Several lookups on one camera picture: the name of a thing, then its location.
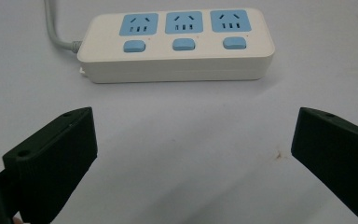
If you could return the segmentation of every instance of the white power strip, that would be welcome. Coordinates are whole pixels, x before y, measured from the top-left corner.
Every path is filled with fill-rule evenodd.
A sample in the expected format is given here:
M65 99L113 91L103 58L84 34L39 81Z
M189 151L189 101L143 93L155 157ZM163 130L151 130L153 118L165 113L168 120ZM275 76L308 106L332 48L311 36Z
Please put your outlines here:
M237 8L101 15L77 58L95 83L246 80L274 51L263 14Z

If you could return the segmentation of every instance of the white table surface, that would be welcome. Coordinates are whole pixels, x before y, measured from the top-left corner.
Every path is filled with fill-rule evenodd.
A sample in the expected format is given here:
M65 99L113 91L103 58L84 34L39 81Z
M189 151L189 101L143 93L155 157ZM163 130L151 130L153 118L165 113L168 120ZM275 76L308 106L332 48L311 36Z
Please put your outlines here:
M276 53L257 81L98 85L49 42L42 0L0 0L0 171L60 114L94 111L99 158L53 223L358 223L290 153L301 106L358 125L357 0L54 5L64 40L104 13L256 7Z

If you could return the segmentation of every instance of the blue outlet panel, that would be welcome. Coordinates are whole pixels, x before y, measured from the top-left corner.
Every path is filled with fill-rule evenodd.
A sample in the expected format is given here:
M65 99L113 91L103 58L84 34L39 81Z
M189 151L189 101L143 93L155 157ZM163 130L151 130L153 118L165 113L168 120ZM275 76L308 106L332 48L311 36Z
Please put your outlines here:
M217 33L248 32L251 23L245 10L216 10L211 12L212 29Z
M167 14L165 33L201 33L203 31L202 24L202 13L200 11L170 12Z
M129 14L121 23L120 35L154 35L157 24L157 13Z

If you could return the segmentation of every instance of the gray cable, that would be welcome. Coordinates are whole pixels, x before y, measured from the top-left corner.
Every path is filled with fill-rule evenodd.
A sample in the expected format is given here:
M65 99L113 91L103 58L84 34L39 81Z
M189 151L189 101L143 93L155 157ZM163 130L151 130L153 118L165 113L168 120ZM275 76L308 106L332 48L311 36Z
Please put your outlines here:
M54 20L51 15L51 7L49 0L45 0L45 10L46 10L46 26L48 27L48 37L50 37L51 42L61 49L71 50L73 53L77 53L80 49L82 41L72 41L72 43L61 41L55 32Z

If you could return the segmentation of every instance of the blue switch button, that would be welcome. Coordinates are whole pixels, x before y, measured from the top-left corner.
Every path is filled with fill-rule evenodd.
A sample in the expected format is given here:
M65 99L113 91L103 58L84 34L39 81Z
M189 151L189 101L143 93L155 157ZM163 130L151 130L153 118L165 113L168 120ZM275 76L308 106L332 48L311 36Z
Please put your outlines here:
M191 38L178 38L173 41L172 48L174 50L192 50L196 47L196 43Z
M146 48L146 44L142 40L128 40L124 44L124 52L143 52Z
M241 36L227 37L223 46L225 49L246 49L246 40Z

